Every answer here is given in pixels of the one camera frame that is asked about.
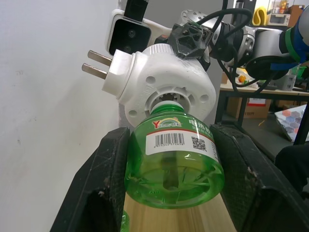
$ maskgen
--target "bottle label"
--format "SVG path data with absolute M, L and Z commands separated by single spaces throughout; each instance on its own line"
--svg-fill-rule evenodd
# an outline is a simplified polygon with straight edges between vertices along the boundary
M 153 131 L 146 135 L 146 155 L 152 155 L 165 151 L 191 151 L 208 156 L 218 161 L 217 149 L 213 142 L 213 137 L 208 133 L 199 133 L 199 130 L 186 130 L 181 127 L 181 123 L 173 124 L 172 129 L 162 129 Z

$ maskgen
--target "white plastic housing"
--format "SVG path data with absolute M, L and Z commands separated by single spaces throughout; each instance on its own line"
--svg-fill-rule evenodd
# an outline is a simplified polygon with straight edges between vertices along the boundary
M 172 94 L 185 111 L 203 120 L 216 100 L 215 89 L 197 59 L 182 60 L 170 45 L 155 44 L 142 53 L 117 50 L 103 90 L 125 106 L 132 126 L 139 125 L 164 94 Z

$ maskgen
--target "desk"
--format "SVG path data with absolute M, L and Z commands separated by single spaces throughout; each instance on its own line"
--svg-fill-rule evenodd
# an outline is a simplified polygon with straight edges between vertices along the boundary
M 236 232 L 221 195 L 188 209 L 155 209 L 126 195 L 130 232 Z
M 238 88 L 240 92 L 247 92 L 252 93 L 255 92 L 255 88 L 251 87 L 243 87 Z M 222 116 L 224 112 L 224 106 L 225 106 L 225 100 L 226 97 L 242 97 L 238 93 L 236 93 L 233 90 L 232 84 L 230 81 L 227 82 L 227 84 L 221 84 L 220 85 L 220 94 L 219 94 L 219 100 L 218 100 L 218 108 L 217 108 L 217 114 L 215 123 L 221 123 L 222 122 Z M 262 99 L 274 99 L 274 100 L 287 100 L 287 101 L 301 101 L 301 102 L 309 102 L 309 93 L 306 92 L 298 92 L 298 91 L 284 91 L 284 90 L 263 90 L 261 93 L 255 95 L 256 98 L 262 98 Z M 241 127 L 243 122 L 243 116 L 246 109 L 246 103 L 247 103 L 247 97 L 242 97 L 240 111 L 239 111 L 239 117 L 238 117 L 238 123 L 237 126 L 242 130 L 242 132 L 246 133 L 246 131 Z M 309 132 L 309 104 L 307 104 L 302 121 L 299 126 L 299 130 L 295 139 L 294 144 L 304 144 L 306 137 Z M 263 152 L 267 153 L 265 151 L 265 148 L 260 145 L 256 144 Z

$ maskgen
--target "green plastic bottle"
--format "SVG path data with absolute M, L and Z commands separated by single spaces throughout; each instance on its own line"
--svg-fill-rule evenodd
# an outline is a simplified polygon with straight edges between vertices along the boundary
M 132 132 L 125 186 L 131 198 L 163 209 L 215 197 L 224 172 L 209 128 L 174 101 L 158 103 Z
M 130 229 L 130 218 L 129 215 L 124 210 L 121 219 L 120 232 L 129 232 L 129 229 Z

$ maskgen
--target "shelf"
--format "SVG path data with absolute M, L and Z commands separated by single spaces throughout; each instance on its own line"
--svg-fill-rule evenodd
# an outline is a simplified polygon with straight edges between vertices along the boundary
M 235 118 L 224 114 L 223 121 L 226 120 L 237 121 Z M 277 123 L 274 114 L 268 114 L 268 117 L 265 119 L 245 118 L 242 123 L 242 128 L 245 129 L 255 144 L 260 144 L 261 151 L 272 160 L 275 159 L 276 155 L 284 147 L 293 145 Z

